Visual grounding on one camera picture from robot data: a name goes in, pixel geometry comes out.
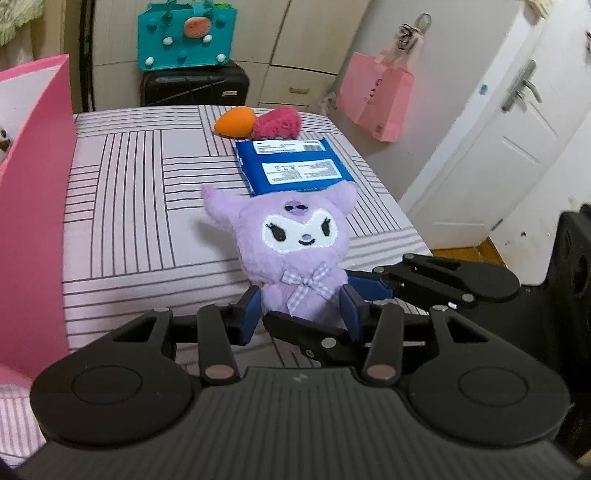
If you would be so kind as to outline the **purple plush toy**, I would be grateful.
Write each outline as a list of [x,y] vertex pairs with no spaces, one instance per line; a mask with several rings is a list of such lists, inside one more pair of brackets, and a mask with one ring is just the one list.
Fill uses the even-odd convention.
[[235,240],[245,276],[262,291],[263,312],[332,324],[348,282],[341,262],[356,196],[356,185],[346,180],[315,192],[256,197],[207,186],[204,208]]

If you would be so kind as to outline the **blue tissue pack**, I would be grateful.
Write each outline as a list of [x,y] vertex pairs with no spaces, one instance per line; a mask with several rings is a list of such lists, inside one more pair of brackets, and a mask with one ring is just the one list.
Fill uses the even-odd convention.
[[250,195],[320,191],[353,176],[327,139],[238,141],[235,154]]

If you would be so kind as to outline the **orange sponge egg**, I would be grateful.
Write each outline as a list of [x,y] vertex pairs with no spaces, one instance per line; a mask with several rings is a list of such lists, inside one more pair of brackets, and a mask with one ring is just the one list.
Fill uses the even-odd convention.
[[223,137],[244,139],[252,134],[254,123],[256,123],[256,112],[247,106],[238,106],[221,115],[213,129]]

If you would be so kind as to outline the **striped pink bed sheet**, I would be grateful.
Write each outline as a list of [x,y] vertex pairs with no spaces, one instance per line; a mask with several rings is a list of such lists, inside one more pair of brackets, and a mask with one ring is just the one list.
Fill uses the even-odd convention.
[[[230,236],[204,212],[206,185],[249,197],[235,141],[212,128],[229,107],[121,109],[75,117],[77,144],[65,201],[62,292],[69,353],[155,307],[178,316],[233,303],[249,287]],[[301,139],[328,140],[353,176],[342,267],[370,271],[405,253],[431,254],[377,174],[328,117],[301,113]],[[232,347],[249,366],[312,368],[318,362],[272,339],[259,323]],[[45,442],[28,387],[1,380],[1,458],[23,463]]]

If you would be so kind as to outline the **pink fluffy puff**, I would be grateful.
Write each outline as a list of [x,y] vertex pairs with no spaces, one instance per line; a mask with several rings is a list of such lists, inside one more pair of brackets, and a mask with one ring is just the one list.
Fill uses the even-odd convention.
[[295,140],[301,132],[301,116],[293,106],[280,106],[256,118],[252,140]]

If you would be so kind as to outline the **pink paper bag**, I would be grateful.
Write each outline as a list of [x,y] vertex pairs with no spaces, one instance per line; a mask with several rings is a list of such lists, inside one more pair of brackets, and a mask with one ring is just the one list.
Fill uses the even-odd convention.
[[404,24],[380,54],[355,52],[339,88],[339,111],[374,139],[398,141],[415,84],[411,69],[423,43],[423,31]]

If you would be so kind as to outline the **black suitcase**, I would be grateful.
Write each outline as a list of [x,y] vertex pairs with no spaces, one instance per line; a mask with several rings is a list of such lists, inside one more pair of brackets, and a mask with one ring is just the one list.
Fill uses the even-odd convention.
[[140,84],[140,105],[243,106],[249,78],[241,66],[229,61],[221,66],[191,67],[145,72]]

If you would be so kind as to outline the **pink storage box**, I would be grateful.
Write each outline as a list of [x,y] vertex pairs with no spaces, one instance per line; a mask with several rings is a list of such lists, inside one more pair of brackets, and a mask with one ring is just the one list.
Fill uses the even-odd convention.
[[1,74],[1,381],[29,387],[68,353],[63,219],[76,146],[69,58]]

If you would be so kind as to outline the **white plush in box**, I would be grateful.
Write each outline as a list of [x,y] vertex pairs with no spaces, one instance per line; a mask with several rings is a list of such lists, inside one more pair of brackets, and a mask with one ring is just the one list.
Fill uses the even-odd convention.
[[11,146],[11,139],[7,134],[6,130],[0,129],[0,163],[2,163],[8,154],[8,150]]

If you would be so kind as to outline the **teal felt handbag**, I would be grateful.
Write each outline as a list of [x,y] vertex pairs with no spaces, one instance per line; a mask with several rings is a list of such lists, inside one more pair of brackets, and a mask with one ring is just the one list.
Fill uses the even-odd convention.
[[137,17],[143,72],[219,66],[230,60],[238,10],[228,3],[151,3]]

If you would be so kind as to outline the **black clothes rack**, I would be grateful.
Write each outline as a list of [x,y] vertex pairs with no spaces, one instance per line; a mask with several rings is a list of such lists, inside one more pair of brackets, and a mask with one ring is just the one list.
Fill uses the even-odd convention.
[[95,110],[93,85],[93,28],[95,0],[82,0],[79,30],[79,80],[82,111]]

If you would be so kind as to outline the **white fuzzy cardigan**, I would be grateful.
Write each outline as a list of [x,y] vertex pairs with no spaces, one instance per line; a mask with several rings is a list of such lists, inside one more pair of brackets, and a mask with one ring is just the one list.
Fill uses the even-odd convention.
[[42,0],[1,0],[0,69],[33,60],[31,23],[43,15]]

